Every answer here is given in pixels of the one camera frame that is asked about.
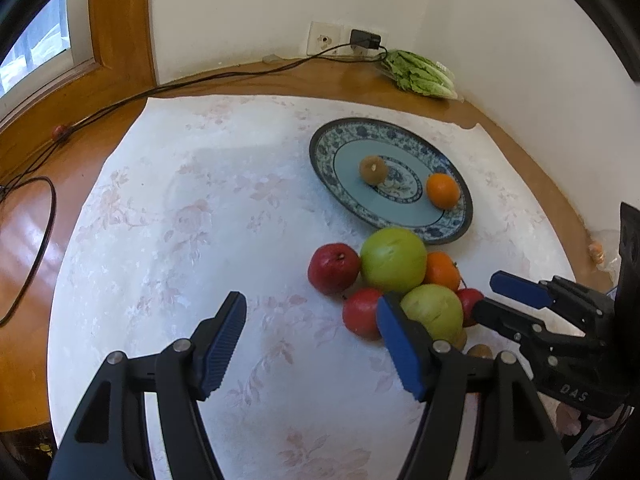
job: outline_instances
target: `white floral tablecloth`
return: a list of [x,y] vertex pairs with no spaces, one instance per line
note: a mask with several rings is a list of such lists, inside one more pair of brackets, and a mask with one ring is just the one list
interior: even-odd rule
[[[348,332],[340,304],[306,280],[318,246],[359,249],[372,232],[332,199],[308,160],[315,130],[348,116],[403,126],[460,170],[474,220],[444,249],[468,286],[488,293],[497,269],[573,278],[537,201],[480,126],[310,98],[149,99],[105,162],[56,285],[47,365],[59,442],[108,352],[158,352],[239,290],[246,327],[222,386],[200,405],[226,478],[396,478],[422,406],[384,347]],[[538,314],[553,330],[570,329]],[[469,345],[516,348],[483,327],[468,332]],[[169,479],[147,399],[156,475]]]

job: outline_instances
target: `ridged blue pad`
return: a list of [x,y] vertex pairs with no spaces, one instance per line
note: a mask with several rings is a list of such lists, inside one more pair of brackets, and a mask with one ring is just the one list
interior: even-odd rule
[[200,388],[207,397],[222,384],[245,320],[246,307],[235,303],[223,321],[216,338],[204,354]]
[[539,285],[503,270],[495,272],[489,281],[496,294],[529,305],[537,310],[551,306],[552,300],[543,285]]
[[422,402],[426,395],[426,388],[422,384],[422,367],[420,359],[415,354],[414,347],[407,338],[391,305],[384,297],[378,300],[376,311],[378,329],[385,340],[385,346],[391,354],[402,386],[414,394],[414,398]]

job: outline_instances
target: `white outlet plate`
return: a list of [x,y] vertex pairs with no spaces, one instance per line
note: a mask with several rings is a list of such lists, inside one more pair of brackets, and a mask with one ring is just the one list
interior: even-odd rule
[[[336,23],[322,23],[311,22],[309,28],[309,38],[306,42],[306,54],[313,56],[323,50],[331,48],[332,46],[349,43],[351,31],[357,28],[358,30],[367,30],[373,34],[380,35],[380,44],[386,45],[387,33],[381,30],[375,30],[370,27],[356,27],[351,25],[337,25]],[[342,48],[332,50],[327,53],[328,56],[364,56],[365,54],[371,56],[375,55],[375,50],[365,50],[360,47],[351,48],[350,46],[344,46]]]

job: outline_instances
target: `bagged lettuce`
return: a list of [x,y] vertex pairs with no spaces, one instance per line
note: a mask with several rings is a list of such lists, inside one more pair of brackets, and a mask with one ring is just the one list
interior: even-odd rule
[[454,75],[441,63],[434,63],[406,50],[390,50],[382,61],[382,66],[402,90],[430,97],[459,98],[454,86]]

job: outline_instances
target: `metal pin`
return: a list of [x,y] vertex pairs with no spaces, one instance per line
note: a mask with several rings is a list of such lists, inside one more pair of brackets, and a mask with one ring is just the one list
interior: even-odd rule
[[437,341],[433,342],[433,349],[438,354],[446,354],[451,350],[451,345],[447,341],[444,341],[443,339],[438,339]]
[[184,352],[191,347],[191,341],[188,339],[178,339],[174,343],[174,351],[175,352]]
[[116,365],[120,361],[122,361],[123,357],[124,354],[120,350],[116,350],[115,352],[111,352],[109,355],[107,355],[107,362],[110,365]]
[[506,365],[514,365],[518,362],[518,359],[511,352],[505,351],[500,353],[500,361],[502,361]]

